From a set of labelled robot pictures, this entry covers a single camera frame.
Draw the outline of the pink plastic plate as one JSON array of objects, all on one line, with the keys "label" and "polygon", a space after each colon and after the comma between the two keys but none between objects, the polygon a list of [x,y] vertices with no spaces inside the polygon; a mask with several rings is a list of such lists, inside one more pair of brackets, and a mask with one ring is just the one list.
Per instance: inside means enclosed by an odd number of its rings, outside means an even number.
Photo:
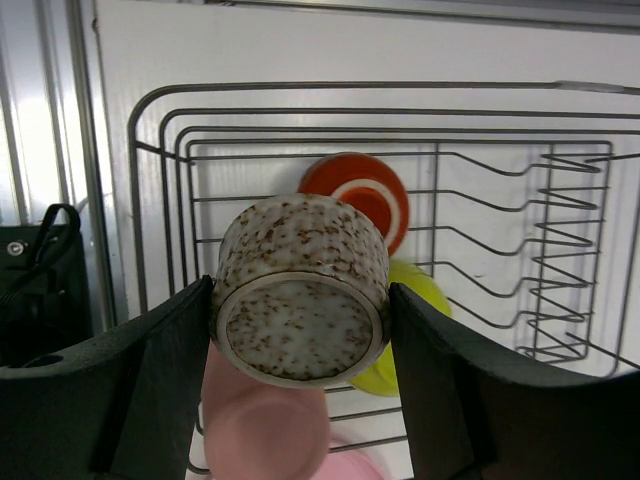
[{"label": "pink plastic plate", "polygon": [[360,450],[329,453],[320,472],[321,479],[383,480],[386,474],[367,454]]}]

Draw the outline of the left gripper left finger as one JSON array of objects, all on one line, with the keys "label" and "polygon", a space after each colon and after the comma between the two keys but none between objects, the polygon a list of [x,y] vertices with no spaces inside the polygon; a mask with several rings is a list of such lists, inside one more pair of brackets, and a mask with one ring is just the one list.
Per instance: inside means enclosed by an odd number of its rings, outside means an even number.
[{"label": "left gripper left finger", "polygon": [[184,478],[212,288],[204,276],[123,325],[2,368],[2,478]]}]

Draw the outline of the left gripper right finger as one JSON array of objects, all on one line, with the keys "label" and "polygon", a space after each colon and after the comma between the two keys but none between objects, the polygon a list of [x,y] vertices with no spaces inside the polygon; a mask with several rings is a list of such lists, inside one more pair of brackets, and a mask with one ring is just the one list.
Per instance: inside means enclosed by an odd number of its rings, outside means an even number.
[{"label": "left gripper right finger", "polygon": [[516,353],[408,287],[392,350],[418,479],[635,479],[639,376],[601,379]]}]

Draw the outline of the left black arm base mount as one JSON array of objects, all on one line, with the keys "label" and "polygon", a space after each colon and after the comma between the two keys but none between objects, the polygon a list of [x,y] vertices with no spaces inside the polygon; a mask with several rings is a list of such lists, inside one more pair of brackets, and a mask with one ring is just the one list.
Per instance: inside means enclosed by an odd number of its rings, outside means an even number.
[{"label": "left black arm base mount", "polygon": [[52,204],[36,226],[3,226],[1,365],[23,367],[91,336],[78,211]]}]

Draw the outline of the speckled ceramic small cup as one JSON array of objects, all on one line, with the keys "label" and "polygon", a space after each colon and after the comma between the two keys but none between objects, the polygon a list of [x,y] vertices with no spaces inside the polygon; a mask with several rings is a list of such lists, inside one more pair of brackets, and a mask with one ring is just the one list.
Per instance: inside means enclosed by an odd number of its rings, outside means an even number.
[{"label": "speckled ceramic small cup", "polygon": [[212,341],[264,383],[348,381],[389,342],[388,276],[381,233],[351,205],[301,193],[261,200],[219,247]]}]

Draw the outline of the orange ceramic mug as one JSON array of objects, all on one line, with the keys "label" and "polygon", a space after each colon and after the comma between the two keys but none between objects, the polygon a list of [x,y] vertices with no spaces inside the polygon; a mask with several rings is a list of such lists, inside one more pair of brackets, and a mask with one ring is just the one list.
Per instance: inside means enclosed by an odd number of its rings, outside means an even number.
[{"label": "orange ceramic mug", "polygon": [[408,231],[407,191],[397,174],[371,155],[326,156],[305,172],[298,191],[337,198],[359,210],[380,231],[390,254],[399,249]]}]

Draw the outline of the pink plastic cup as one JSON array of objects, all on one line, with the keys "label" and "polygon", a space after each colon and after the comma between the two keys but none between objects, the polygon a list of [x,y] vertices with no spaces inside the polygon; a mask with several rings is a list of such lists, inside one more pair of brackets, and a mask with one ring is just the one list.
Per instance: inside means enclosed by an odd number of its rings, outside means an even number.
[{"label": "pink plastic cup", "polygon": [[201,390],[204,455],[215,479],[309,479],[328,453],[322,389],[261,383],[210,345]]}]

